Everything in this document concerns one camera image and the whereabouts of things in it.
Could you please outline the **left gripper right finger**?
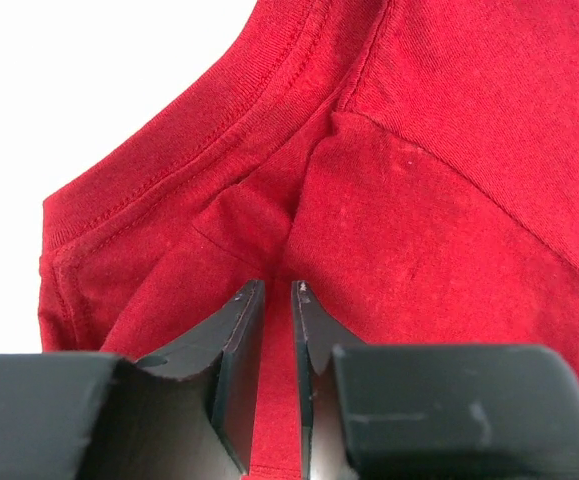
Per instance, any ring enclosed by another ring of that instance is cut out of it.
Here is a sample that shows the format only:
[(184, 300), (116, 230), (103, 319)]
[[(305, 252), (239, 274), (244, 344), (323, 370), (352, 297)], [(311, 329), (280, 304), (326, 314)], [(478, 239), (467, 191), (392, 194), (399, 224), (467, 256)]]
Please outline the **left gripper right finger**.
[(540, 345), (370, 345), (291, 292), (306, 479), (579, 479), (579, 379)]

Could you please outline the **red t-shirt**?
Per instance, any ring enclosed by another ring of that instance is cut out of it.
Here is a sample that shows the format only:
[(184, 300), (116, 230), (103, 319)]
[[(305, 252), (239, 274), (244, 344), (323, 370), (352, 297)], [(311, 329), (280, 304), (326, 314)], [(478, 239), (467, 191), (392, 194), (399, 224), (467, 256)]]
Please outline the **red t-shirt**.
[(260, 1), (44, 203), (47, 351), (144, 356), (267, 286), (250, 472), (300, 475), (290, 286), (375, 343), (579, 375), (579, 1)]

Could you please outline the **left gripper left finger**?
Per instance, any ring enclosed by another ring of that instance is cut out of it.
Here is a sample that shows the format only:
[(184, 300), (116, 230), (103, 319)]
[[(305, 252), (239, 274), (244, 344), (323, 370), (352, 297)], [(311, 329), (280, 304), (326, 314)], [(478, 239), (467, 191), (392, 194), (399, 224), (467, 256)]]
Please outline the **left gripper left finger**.
[(249, 471), (265, 286), (130, 361), (0, 354), (0, 479), (238, 479)]

